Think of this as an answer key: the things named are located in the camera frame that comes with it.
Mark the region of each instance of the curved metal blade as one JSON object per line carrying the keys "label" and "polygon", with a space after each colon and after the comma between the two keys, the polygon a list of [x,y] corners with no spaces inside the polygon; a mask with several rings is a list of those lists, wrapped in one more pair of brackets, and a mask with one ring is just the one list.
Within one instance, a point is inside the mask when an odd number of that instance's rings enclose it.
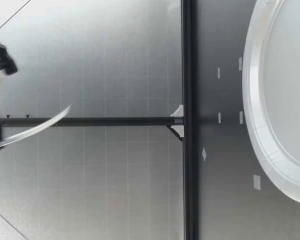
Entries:
{"label": "curved metal blade", "polygon": [[33,128],[30,128],[26,131],[20,132],[16,135],[10,136],[6,139],[4,139],[3,141],[0,142],[0,148],[7,146],[9,144],[13,144],[15,142],[18,142],[22,139],[26,139],[30,136],[33,136],[35,134],[40,133],[41,131],[51,127],[52,125],[56,124],[57,122],[59,122],[61,119],[63,119],[69,112],[71,109],[71,105],[68,106],[65,110],[63,110],[62,112],[60,112],[58,115],[52,117],[51,119],[49,119],[48,121],[45,121],[44,123],[35,126]]}

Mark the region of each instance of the black metal beam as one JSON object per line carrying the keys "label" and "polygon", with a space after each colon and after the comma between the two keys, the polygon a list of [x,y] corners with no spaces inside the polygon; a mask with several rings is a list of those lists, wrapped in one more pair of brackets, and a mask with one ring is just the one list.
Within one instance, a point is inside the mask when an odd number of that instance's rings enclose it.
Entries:
{"label": "black metal beam", "polygon": [[[3,127],[34,127],[49,118],[2,118]],[[171,126],[182,125],[181,117],[86,117],[64,118],[55,127],[88,127],[88,126]]]}
{"label": "black metal beam", "polygon": [[198,107],[195,76],[195,0],[182,0],[182,81],[184,105],[184,239],[199,239]]}

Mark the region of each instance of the white light fixture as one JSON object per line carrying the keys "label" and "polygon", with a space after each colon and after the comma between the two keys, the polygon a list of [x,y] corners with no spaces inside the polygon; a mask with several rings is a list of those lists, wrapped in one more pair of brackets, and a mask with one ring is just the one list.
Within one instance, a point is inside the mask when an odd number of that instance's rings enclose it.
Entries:
{"label": "white light fixture", "polygon": [[275,186],[300,202],[300,0],[257,0],[242,74],[255,154]]}

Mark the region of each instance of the small white square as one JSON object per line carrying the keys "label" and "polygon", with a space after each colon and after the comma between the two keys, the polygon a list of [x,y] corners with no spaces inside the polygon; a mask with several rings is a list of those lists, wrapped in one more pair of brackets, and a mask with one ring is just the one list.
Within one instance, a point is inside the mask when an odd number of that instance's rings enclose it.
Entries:
{"label": "small white square", "polygon": [[243,111],[239,112],[239,122],[240,122],[240,124],[244,124],[244,112]]}
{"label": "small white square", "polygon": [[258,175],[253,175],[253,188],[261,191],[261,177]]}
{"label": "small white square", "polygon": [[218,112],[218,123],[221,124],[221,112]]}
{"label": "small white square", "polygon": [[239,71],[242,71],[242,57],[239,58]]}
{"label": "small white square", "polygon": [[217,76],[218,76],[218,79],[221,78],[221,69],[220,69],[220,67],[218,67],[218,69],[217,69]]}
{"label": "small white square", "polygon": [[207,159],[207,152],[206,152],[205,148],[202,149],[202,157],[203,157],[203,161],[206,161],[206,159]]}

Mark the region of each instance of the horizontal black bar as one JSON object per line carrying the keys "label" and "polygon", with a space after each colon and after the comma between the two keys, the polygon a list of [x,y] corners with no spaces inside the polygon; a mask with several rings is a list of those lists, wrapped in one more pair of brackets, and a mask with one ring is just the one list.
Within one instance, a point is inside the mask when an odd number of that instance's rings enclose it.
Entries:
{"label": "horizontal black bar", "polygon": [[[1,118],[3,127],[34,127],[49,118]],[[171,126],[182,125],[182,117],[78,117],[64,118],[54,127]]]}

